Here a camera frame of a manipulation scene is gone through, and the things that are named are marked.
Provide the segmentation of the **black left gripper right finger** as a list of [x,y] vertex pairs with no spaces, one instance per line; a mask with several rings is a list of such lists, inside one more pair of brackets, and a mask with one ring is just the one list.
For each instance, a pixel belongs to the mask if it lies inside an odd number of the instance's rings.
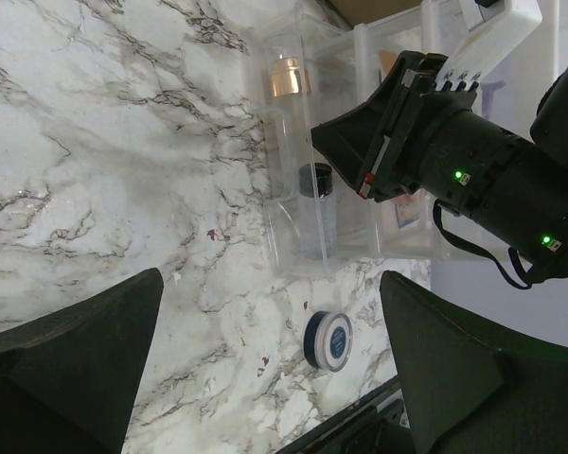
[[568,453],[568,347],[456,306],[396,271],[382,312],[412,453]]

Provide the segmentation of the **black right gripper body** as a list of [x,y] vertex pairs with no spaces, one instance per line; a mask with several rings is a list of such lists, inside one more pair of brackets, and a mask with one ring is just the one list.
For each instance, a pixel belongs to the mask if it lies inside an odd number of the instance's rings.
[[437,91],[436,74],[407,73],[409,89],[391,139],[359,188],[365,199],[387,201],[424,189],[456,215],[474,217],[513,156],[510,132],[472,110],[471,91]]

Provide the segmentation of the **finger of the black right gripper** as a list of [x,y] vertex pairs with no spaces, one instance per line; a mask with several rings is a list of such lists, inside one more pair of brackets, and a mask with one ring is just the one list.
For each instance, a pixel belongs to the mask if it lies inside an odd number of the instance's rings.
[[409,89],[402,84],[407,73],[438,73],[447,56],[401,52],[375,92],[358,107],[311,129],[313,147],[351,188],[361,187],[373,169],[382,145],[400,131],[397,125]]

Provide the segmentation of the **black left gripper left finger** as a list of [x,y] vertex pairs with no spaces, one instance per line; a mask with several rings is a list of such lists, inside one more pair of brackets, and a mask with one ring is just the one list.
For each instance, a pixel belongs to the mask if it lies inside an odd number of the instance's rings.
[[0,332],[0,453],[119,453],[164,289],[148,269]]

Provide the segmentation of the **gold cap lotion bottle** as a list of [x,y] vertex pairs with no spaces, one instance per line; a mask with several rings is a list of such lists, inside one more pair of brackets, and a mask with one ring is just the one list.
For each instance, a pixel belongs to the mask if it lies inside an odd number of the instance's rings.
[[308,159],[306,101],[311,92],[309,76],[299,57],[280,57],[270,73],[270,113],[275,134],[283,183],[282,198],[298,193],[298,169]]

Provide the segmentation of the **black cap clear bottle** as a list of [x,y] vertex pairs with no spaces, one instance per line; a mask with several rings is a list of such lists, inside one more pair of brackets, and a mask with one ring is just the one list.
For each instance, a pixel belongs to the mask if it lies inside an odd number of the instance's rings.
[[333,170],[324,163],[298,169],[299,234],[303,254],[312,260],[332,257],[336,250],[337,200]]

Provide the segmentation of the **white plastic drawer organizer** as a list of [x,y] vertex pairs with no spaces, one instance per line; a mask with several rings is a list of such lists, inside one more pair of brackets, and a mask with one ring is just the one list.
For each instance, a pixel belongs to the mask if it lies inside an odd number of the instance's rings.
[[[469,7],[479,12],[466,21]],[[425,1],[354,30],[357,105],[324,152],[369,208],[377,257],[547,262],[559,166],[538,132],[558,79],[555,1]]]

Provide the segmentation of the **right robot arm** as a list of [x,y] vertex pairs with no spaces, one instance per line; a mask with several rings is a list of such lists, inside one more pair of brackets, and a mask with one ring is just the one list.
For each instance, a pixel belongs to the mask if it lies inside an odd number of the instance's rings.
[[425,190],[435,224],[451,213],[504,241],[512,287],[568,277],[568,67],[522,138],[473,112],[476,82],[437,83],[447,62],[403,51],[366,102],[312,129],[314,148],[366,200]]

